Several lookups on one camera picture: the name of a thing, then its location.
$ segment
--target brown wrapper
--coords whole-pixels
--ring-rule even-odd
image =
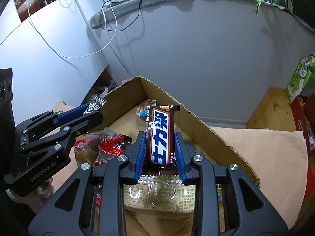
[[[151,106],[146,116],[145,164],[176,166],[174,154],[174,111],[180,106]]]

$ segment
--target gray wall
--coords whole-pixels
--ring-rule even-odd
[[[286,88],[300,58],[315,52],[315,36],[291,15],[264,5],[256,15],[255,5],[173,0],[143,9],[111,46],[133,76],[157,83],[196,115],[246,122],[267,89]],[[117,29],[137,14],[120,17]],[[92,34],[103,47],[113,33],[107,40],[102,29]],[[112,50],[103,54],[117,81],[126,79]]]

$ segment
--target silver screw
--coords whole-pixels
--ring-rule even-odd
[[[193,157],[193,159],[194,159],[195,161],[202,161],[204,158],[203,158],[201,155],[195,155],[195,156]]]
[[[238,170],[238,166],[236,164],[229,165],[230,170]]]
[[[60,148],[61,148],[60,144],[56,144],[55,147],[54,147],[55,150],[59,150]]]
[[[88,170],[89,168],[90,168],[89,163],[83,163],[83,164],[81,165],[81,169],[83,169],[83,170]]]
[[[119,161],[125,161],[127,159],[127,156],[126,155],[119,155],[118,157],[117,157],[117,160],[119,160]]]

